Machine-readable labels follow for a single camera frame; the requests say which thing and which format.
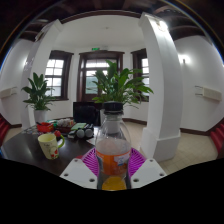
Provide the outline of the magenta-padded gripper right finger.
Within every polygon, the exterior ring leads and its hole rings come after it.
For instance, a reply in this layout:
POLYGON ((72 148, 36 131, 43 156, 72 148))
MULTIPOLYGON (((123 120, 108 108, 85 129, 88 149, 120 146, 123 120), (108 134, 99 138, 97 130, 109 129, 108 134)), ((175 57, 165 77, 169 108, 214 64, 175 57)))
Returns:
POLYGON ((130 188, 140 188, 166 176, 165 171, 153 158, 145 158, 132 148, 128 162, 130 188))

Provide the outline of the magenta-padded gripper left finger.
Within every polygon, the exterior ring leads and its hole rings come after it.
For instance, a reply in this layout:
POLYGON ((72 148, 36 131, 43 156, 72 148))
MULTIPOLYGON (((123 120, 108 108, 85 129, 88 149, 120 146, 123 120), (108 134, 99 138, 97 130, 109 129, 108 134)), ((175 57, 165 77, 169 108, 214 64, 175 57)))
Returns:
POLYGON ((60 177, 84 188, 96 189, 99 165, 96 150, 92 148, 81 158, 74 158, 60 177))

